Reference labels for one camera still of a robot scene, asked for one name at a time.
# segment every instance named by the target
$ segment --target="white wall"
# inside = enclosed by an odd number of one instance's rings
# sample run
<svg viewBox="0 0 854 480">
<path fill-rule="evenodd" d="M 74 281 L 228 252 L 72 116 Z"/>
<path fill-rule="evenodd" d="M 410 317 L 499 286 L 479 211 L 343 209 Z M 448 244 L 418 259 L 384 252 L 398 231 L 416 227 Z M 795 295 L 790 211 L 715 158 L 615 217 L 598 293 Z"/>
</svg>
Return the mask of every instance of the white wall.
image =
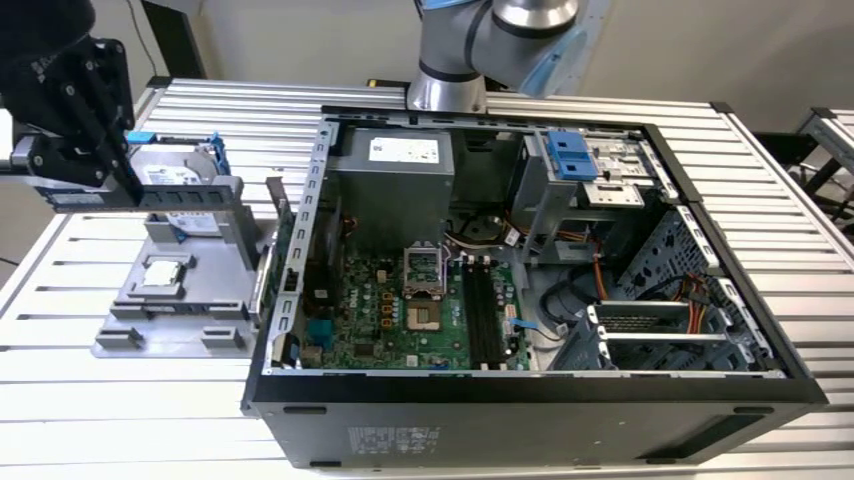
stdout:
<svg viewBox="0 0 854 480">
<path fill-rule="evenodd" d="M 854 1 L 611 3 L 581 94 L 723 100 L 762 129 L 793 128 L 810 106 L 854 106 Z M 208 0 L 203 8 L 224 78 L 412 78 L 408 0 Z"/>
<path fill-rule="evenodd" d="M 143 50 L 143 44 L 136 36 L 134 30 L 134 22 L 131 21 L 131 10 L 124 0 L 91 0 L 95 6 L 95 28 L 92 29 L 92 36 L 103 38 L 115 38 L 124 43 L 124 50 L 128 57 L 128 69 L 131 71 L 131 90 L 134 92 L 134 101 L 139 98 L 148 79 L 154 76 L 154 70 L 151 68 L 151 62 L 146 57 L 146 51 Z M 168 75 L 166 63 L 163 61 L 163 55 L 160 55 L 160 49 L 158 48 L 158 41 L 151 31 L 151 25 L 146 18 L 146 12 L 140 0 L 131 0 L 134 9 L 136 11 L 136 21 L 139 24 L 139 30 L 143 34 L 143 41 L 148 46 L 148 51 L 158 67 L 160 75 Z"/>
<path fill-rule="evenodd" d="M 416 72 L 411 0 L 208 0 L 203 9 L 230 80 L 364 85 Z"/>
<path fill-rule="evenodd" d="M 139 0 L 131 0 L 136 8 L 143 39 L 148 45 L 160 74 L 167 72 L 158 43 L 155 41 L 146 13 Z M 131 71 L 134 99 L 139 97 L 152 76 L 151 64 L 131 22 L 131 12 L 124 0 L 92 0 L 98 20 L 94 36 L 118 38 L 126 46 Z M 0 184 L 0 256 L 20 261 L 39 238 L 54 212 L 36 191 L 27 185 Z M 12 275 L 15 267 L 0 262 L 0 287 Z"/>
<path fill-rule="evenodd" d="M 851 0 L 614 0 L 581 94 L 723 100 L 789 130 L 811 106 L 854 107 L 851 46 Z"/>
</svg>

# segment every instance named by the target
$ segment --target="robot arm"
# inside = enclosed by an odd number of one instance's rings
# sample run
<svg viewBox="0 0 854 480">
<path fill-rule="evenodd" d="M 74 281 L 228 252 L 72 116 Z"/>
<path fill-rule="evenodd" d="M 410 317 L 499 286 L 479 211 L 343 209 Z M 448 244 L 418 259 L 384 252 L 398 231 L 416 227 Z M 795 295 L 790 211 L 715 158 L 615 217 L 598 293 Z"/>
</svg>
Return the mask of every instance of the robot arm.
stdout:
<svg viewBox="0 0 854 480">
<path fill-rule="evenodd" d="M 578 0 L 423 0 L 415 110 L 483 113 L 483 75 L 554 93 L 583 48 Z M 94 39 L 90 0 L 0 2 L 0 95 L 20 135 L 0 180 L 33 184 L 62 212 L 167 210 L 187 188 L 143 186 L 124 137 L 134 109 L 124 47 Z M 187 205 L 180 210 L 219 206 Z"/>
<path fill-rule="evenodd" d="M 0 174 L 64 192 L 55 207 L 132 208 L 143 192 L 124 139 L 134 128 L 127 58 L 118 40 L 90 36 L 94 24 L 88 0 L 0 4 L 3 106 L 28 127 Z M 76 195 L 79 186 L 100 190 Z"/>
<path fill-rule="evenodd" d="M 483 75 L 531 97 L 555 93 L 587 42 L 578 0 L 423 0 L 414 110 L 486 111 Z"/>
</svg>

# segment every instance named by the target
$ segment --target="metal panel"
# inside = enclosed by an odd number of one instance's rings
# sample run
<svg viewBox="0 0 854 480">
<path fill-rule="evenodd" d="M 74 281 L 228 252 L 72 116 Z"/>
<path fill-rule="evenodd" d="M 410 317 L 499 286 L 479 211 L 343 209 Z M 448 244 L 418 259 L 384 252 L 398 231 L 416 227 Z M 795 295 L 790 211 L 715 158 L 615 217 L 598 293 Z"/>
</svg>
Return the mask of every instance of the metal panel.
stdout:
<svg viewBox="0 0 854 480">
<path fill-rule="evenodd" d="M 266 175 L 282 176 L 291 203 L 298 202 L 323 104 L 400 108 L 403 94 L 396 89 L 176 80 L 168 89 L 147 94 L 139 104 L 139 124 L 168 134 L 203 136 L 219 131 L 232 166 L 247 180 L 244 198 L 256 215 L 272 215 L 263 180 Z M 807 415 L 695 468 L 601 470 L 595 476 L 651 475 L 674 480 L 854 477 L 850 259 L 809 221 L 809 211 L 805 213 L 790 187 L 747 147 L 743 132 L 703 103 L 574 97 L 534 101 L 491 94 L 490 111 L 655 123 L 675 144 L 679 160 L 689 168 L 701 169 L 689 174 L 711 175 L 714 171 L 714 175 L 726 176 L 717 181 L 694 178 L 695 184 L 713 212 L 737 215 L 725 216 L 721 227 L 739 256 L 766 259 L 747 263 L 762 267 L 751 272 L 751 278 L 833 402 L 826 412 Z M 735 170 L 765 171 L 767 183 L 741 182 L 737 174 L 726 173 Z M 798 212 L 806 223 L 753 222 L 769 213 Z M 777 219 L 781 215 L 767 216 Z M 0 465 L 17 465 L 0 473 L 4 478 L 63 479 L 295 477 L 299 474 L 282 458 L 270 432 L 259 428 L 259 421 L 243 418 L 238 409 L 244 361 L 122 363 L 95 360 L 82 350 L 92 343 L 108 299 L 136 257 L 144 236 L 140 225 L 134 216 L 58 216 L 0 293 L 0 345 L 11 347 L 0 352 L 0 437 L 16 439 L 7 442 Z M 778 265 L 815 263 L 793 258 L 781 262 L 789 255 L 829 260 L 818 264 L 846 274 L 775 269 Z M 84 448 L 82 438 L 95 443 Z M 350 474 L 354 478 L 379 475 L 388 473 Z M 591 472 L 554 468 L 394 472 L 395 477 L 412 479 L 439 475 L 586 478 Z"/>
</svg>

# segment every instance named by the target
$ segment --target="blue latch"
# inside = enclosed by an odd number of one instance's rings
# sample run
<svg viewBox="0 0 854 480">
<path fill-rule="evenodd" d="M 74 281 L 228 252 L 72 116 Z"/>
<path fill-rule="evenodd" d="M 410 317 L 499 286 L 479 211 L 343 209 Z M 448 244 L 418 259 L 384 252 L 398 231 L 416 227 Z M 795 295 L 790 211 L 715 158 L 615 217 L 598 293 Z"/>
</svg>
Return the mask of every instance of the blue latch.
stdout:
<svg viewBox="0 0 854 480">
<path fill-rule="evenodd" d="M 599 176 L 597 164 L 590 158 L 587 142 L 578 132 L 547 132 L 546 149 L 557 166 L 561 180 L 591 181 Z"/>
<path fill-rule="evenodd" d="M 155 140 L 154 132 L 128 132 L 127 138 L 131 145 L 147 145 Z"/>
<path fill-rule="evenodd" d="M 220 175 L 231 175 L 231 166 L 228 165 L 228 158 L 226 157 L 226 142 L 218 132 L 214 132 L 214 136 L 208 138 L 208 143 L 214 145 L 216 151 L 216 166 Z"/>
</svg>

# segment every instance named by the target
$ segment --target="black plastic frame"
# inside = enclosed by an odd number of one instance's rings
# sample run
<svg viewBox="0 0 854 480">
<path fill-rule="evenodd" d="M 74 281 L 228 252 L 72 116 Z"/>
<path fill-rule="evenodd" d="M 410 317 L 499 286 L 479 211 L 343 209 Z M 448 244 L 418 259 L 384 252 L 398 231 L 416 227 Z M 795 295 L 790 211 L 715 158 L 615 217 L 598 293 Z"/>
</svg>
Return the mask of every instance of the black plastic frame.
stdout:
<svg viewBox="0 0 854 480">
<path fill-rule="evenodd" d="M 348 107 L 323 107 L 323 114 L 339 116 L 346 125 L 398 128 L 386 122 L 399 110 L 362 109 Z M 268 376 L 262 375 L 267 328 L 259 333 L 256 350 L 252 357 L 250 378 L 243 407 L 252 402 L 292 402 L 310 404 L 334 403 L 625 403 L 661 402 L 729 403 L 734 412 L 741 414 L 745 408 L 750 412 L 762 410 L 767 417 L 775 415 L 773 404 L 799 404 L 799 414 L 817 410 L 827 404 L 822 389 L 811 377 L 794 347 L 774 319 L 755 286 L 743 271 L 735 255 L 725 241 L 714 221 L 702 204 L 702 197 L 685 173 L 675 155 L 655 125 L 603 121 L 566 121 L 558 119 L 491 116 L 479 114 L 410 112 L 410 124 L 428 124 L 434 128 L 452 128 L 452 118 L 476 120 L 481 125 L 493 126 L 506 122 L 507 126 L 521 128 L 581 126 L 594 128 L 633 129 L 643 133 L 667 173 L 679 190 L 679 197 L 689 207 L 691 215 L 706 234 L 715 255 L 721 260 L 725 273 L 746 302 L 757 323 L 765 332 L 769 344 L 779 360 L 778 367 L 787 374 L 785 379 L 746 378 L 579 378 L 546 376 L 539 378 L 485 378 L 485 377 L 375 377 L 362 374 L 344 376 Z M 777 425 L 791 420 L 791 414 L 781 413 Z M 759 434 L 767 431 L 767 422 L 745 425 L 743 432 L 755 429 Z M 651 455 L 650 463 L 661 462 L 662 457 Z"/>
</svg>

